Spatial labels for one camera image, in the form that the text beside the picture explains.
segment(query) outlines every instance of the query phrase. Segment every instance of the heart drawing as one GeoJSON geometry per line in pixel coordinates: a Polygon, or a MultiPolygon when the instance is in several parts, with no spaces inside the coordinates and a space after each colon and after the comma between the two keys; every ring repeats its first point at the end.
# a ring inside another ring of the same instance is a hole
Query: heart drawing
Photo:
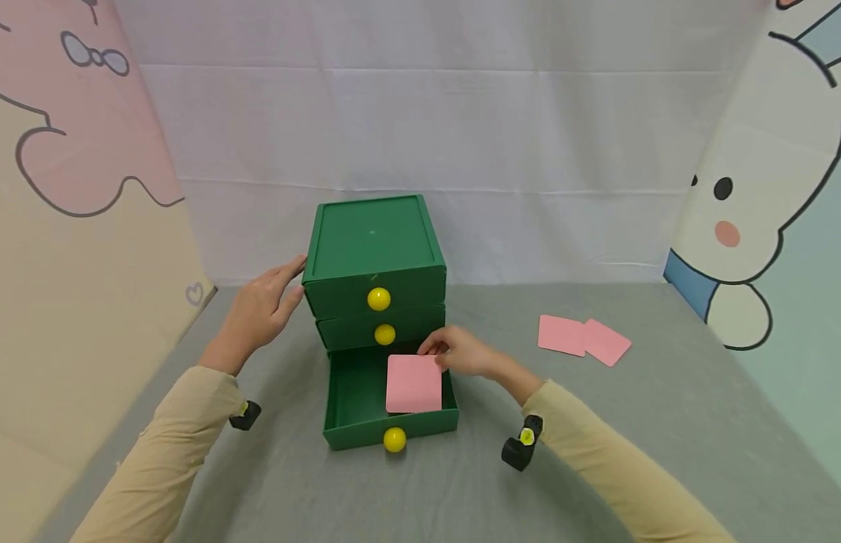
{"type": "Polygon", "coordinates": [[[201,282],[197,281],[185,289],[185,299],[196,308],[203,303],[203,285],[201,282]]]}

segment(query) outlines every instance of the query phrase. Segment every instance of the black clip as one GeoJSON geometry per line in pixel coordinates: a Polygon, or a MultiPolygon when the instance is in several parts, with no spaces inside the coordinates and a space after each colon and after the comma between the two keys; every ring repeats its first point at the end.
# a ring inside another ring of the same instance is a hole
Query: black clip
{"type": "Polygon", "coordinates": [[[246,400],[242,404],[242,413],[239,415],[230,417],[230,425],[237,430],[246,431],[252,428],[252,425],[256,421],[256,418],[260,416],[260,406],[255,404],[251,400],[246,400]]]}
{"type": "Polygon", "coordinates": [[[502,447],[502,461],[521,472],[531,462],[535,444],[544,430],[544,419],[537,415],[528,416],[523,422],[519,438],[508,438],[502,447]]]}

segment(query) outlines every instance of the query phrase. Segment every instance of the hand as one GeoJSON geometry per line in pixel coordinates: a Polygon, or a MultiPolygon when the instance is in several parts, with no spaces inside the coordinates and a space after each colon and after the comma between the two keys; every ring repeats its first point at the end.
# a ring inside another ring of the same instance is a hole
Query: hand
{"type": "Polygon", "coordinates": [[[504,353],[491,348],[467,330],[448,326],[439,328],[420,345],[418,354],[435,354],[436,364],[467,376],[494,379],[502,366],[516,364],[504,353]]]}
{"type": "Polygon", "coordinates": [[[544,385],[535,373],[520,366],[519,362],[456,326],[432,332],[420,345],[418,354],[435,354],[436,364],[445,370],[498,382],[520,406],[544,385]]]}
{"type": "Polygon", "coordinates": [[[284,299],[281,296],[287,284],[304,269],[305,256],[300,255],[242,287],[199,365],[236,376],[255,350],[284,330],[293,310],[302,301],[302,287],[294,287],[284,299]]]}

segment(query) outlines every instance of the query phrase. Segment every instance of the pink card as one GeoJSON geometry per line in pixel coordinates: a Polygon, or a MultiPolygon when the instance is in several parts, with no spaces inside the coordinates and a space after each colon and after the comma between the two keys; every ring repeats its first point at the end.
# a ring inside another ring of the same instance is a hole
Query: pink card
{"type": "Polygon", "coordinates": [[[538,325],[538,346],[560,353],[584,356],[584,324],[542,314],[538,325]]]}
{"type": "Polygon", "coordinates": [[[586,352],[596,357],[601,363],[613,367],[625,351],[631,347],[631,339],[620,335],[595,319],[584,325],[586,352]]]}
{"type": "Polygon", "coordinates": [[[441,410],[441,368],[435,356],[390,355],[385,408],[387,413],[441,410]]]}

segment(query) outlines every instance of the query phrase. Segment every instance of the green drawer unit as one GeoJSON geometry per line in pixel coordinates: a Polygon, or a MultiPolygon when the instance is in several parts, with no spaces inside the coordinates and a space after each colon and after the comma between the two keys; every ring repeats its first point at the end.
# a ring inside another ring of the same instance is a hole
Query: green drawer unit
{"type": "Polygon", "coordinates": [[[330,396],[324,438],[335,451],[380,445],[388,428],[399,427],[408,438],[456,430],[459,410],[450,372],[442,375],[442,410],[390,415],[385,410],[387,356],[413,354],[418,342],[388,347],[356,348],[330,353],[330,396]]]}
{"type": "Polygon", "coordinates": [[[319,321],[444,303],[447,267],[421,195],[318,206],[302,285],[319,321]],[[375,311],[367,297],[385,288],[375,311]]]}
{"type": "Polygon", "coordinates": [[[444,326],[444,306],[391,309],[318,321],[318,332],[328,351],[378,345],[375,329],[390,325],[396,330],[395,342],[422,342],[432,330],[444,326]]]}

